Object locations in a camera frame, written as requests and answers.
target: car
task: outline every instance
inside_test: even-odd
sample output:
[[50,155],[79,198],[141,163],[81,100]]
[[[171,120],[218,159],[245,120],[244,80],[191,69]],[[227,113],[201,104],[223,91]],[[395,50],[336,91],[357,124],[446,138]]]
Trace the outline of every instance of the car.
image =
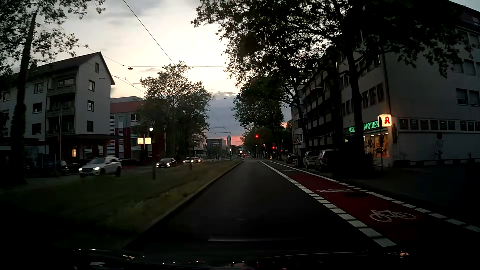
[[117,177],[120,177],[121,171],[121,163],[116,157],[97,157],[78,169],[80,177],[82,178],[88,175],[105,174],[114,174]]
[[183,165],[187,165],[189,162],[195,162],[195,159],[194,158],[185,158],[185,160],[183,161]]
[[297,163],[298,158],[299,158],[299,157],[298,157],[297,155],[295,155],[295,154],[290,154],[290,155],[288,155],[288,157],[287,157],[286,163],[287,163],[287,164]]
[[177,161],[174,158],[161,159],[157,164],[157,168],[172,168],[177,166]]
[[335,165],[337,161],[339,150],[337,149],[326,149],[320,151],[318,158],[315,160],[315,169],[320,172],[325,172],[328,168],[331,168]]
[[315,166],[315,160],[317,159],[320,151],[308,151],[305,153],[303,157],[303,165],[305,168],[309,168],[310,166]]

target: tree trunk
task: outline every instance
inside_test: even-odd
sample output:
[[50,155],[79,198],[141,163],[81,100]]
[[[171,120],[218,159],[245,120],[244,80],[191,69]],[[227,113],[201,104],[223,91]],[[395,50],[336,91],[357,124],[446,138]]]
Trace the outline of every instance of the tree trunk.
[[353,97],[353,113],[355,118],[355,141],[353,143],[353,154],[358,157],[361,157],[365,154],[364,144],[363,144],[363,117],[362,117],[362,96],[360,94],[359,87],[359,74],[357,68],[355,67],[355,59],[353,58],[353,52],[346,54],[348,61],[349,77],[350,77],[350,86],[352,87],[352,97]]
[[25,41],[25,47],[22,52],[22,61],[20,64],[20,73],[17,81],[17,104],[13,113],[12,119],[12,134],[11,134],[11,159],[9,163],[13,169],[10,177],[7,178],[8,185],[25,184],[24,172],[24,135],[25,135],[25,84],[27,78],[28,64],[30,62],[30,49],[32,46],[33,32],[35,30],[36,13],[32,16],[30,29]]

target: road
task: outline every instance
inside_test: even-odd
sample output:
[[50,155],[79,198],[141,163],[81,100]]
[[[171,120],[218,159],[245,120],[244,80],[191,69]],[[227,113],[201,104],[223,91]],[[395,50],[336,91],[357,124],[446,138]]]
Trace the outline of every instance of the road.
[[371,249],[468,259],[480,232],[467,227],[421,206],[247,159],[125,249],[166,261]]

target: apotheke sign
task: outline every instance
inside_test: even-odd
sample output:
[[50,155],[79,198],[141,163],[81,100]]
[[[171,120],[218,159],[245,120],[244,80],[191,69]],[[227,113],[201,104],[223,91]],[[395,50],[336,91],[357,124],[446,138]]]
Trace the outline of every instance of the apotheke sign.
[[[375,129],[375,128],[380,128],[380,124],[378,123],[378,121],[372,121],[370,123],[364,124],[363,126],[364,131]],[[355,132],[355,126],[348,128],[348,133],[354,133],[354,132]]]

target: black car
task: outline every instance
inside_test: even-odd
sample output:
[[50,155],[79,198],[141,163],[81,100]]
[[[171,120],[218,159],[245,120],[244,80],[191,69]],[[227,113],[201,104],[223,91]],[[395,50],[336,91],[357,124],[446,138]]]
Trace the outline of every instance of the black car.
[[174,158],[161,159],[157,164],[157,168],[172,168],[177,166],[177,161]]
[[288,155],[288,157],[287,157],[286,163],[287,163],[287,164],[296,163],[297,160],[298,160],[298,158],[299,158],[299,157],[298,157],[297,155],[290,154],[290,155]]

